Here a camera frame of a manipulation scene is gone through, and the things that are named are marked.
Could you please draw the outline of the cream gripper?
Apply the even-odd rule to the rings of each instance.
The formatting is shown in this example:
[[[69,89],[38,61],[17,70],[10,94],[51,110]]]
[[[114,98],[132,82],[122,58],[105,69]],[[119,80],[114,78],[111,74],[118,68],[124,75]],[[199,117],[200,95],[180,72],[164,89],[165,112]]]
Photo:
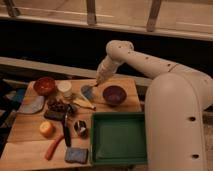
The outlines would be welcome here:
[[[115,73],[115,71],[112,66],[105,66],[103,63],[101,63],[97,69],[96,83],[98,85],[103,84],[109,78],[111,78],[114,75],[114,73]]]

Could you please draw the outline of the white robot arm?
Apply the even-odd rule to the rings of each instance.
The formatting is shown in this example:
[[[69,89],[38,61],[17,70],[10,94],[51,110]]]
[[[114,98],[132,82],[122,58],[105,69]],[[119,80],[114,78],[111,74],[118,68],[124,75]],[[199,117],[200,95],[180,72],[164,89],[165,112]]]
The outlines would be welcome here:
[[[207,171],[203,111],[213,105],[213,77],[188,66],[136,52],[112,40],[96,80],[104,83],[128,64],[151,79],[145,96],[149,171]]]

